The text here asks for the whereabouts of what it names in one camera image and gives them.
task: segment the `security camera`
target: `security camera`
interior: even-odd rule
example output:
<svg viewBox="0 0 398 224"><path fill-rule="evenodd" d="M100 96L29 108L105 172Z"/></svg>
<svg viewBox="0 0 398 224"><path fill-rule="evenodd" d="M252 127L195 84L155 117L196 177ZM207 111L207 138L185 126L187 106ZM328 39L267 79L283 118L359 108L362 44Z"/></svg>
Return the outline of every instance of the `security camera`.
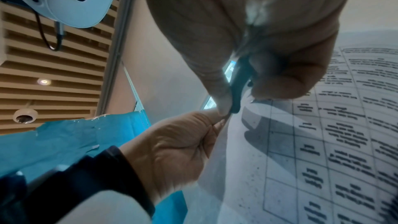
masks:
<svg viewBox="0 0 398 224"><path fill-rule="evenodd" d="M20 124L30 124L37 119L38 113L32 109L21 109L14 113L13 120Z"/></svg>

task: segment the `blue plastic sheet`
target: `blue plastic sheet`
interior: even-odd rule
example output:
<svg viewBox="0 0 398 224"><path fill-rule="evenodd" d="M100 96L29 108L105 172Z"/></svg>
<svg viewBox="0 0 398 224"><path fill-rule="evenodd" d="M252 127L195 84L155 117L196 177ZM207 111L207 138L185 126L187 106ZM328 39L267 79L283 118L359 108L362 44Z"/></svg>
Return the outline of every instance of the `blue plastic sheet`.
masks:
<svg viewBox="0 0 398 224"><path fill-rule="evenodd" d="M36 131L0 136L0 176L20 170L29 182L57 165L71 165L84 155L121 146L148 127L145 111L140 111L48 122ZM99 148L89 151L95 145ZM156 206L153 223L182 224L186 213L184 196L177 192Z"/></svg>

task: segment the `sleeve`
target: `sleeve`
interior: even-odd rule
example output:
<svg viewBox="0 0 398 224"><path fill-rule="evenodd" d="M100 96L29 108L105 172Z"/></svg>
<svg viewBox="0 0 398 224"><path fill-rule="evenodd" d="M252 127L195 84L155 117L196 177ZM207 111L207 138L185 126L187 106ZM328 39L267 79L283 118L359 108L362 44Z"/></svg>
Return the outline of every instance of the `sleeve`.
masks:
<svg viewBox="0 0 398 224"><path fill-rule="evenodd" d="M30 223L56 223L79 204L106 191L135 199L151 217L155 212L134 169L115 146L55 173L30 193L23 204ZM95 202L104 205L109 200Z"/></svg>

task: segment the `ceiling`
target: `ceiling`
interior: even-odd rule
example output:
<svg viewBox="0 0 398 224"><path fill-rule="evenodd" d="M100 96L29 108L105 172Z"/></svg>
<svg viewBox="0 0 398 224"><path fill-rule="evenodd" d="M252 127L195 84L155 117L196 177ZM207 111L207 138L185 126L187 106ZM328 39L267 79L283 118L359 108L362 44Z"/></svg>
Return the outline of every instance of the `ceiling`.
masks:
<svg viewBox="0 0 398 224"><path fill-rule="evenodd" d="M65 27L60 51L49 50L29 9L0 3L6 61L0 66L0 134L32 130L47 121L89 118L95 114L120 0L113 0L94 27ZM41 17L49 42L56 43L54 22ZM38 84L39 78L51 84ZM12 120L29 106L39 116L30 124Z"/></svg>

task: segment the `ceiling light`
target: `ceiling light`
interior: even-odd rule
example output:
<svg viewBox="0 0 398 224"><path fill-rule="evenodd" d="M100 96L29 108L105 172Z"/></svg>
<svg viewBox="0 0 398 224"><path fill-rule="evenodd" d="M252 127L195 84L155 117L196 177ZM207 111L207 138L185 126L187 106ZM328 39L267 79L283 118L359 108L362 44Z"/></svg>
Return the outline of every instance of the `ceiling light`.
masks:
<svg viewBox="0 0 398 224"><path fill-rule="evenodd" d="M43 86L48 86L48 85L51 84L51 80L40 78L40 79L37 80L37 83L40 84L40 85L43 85Z"/></svg>

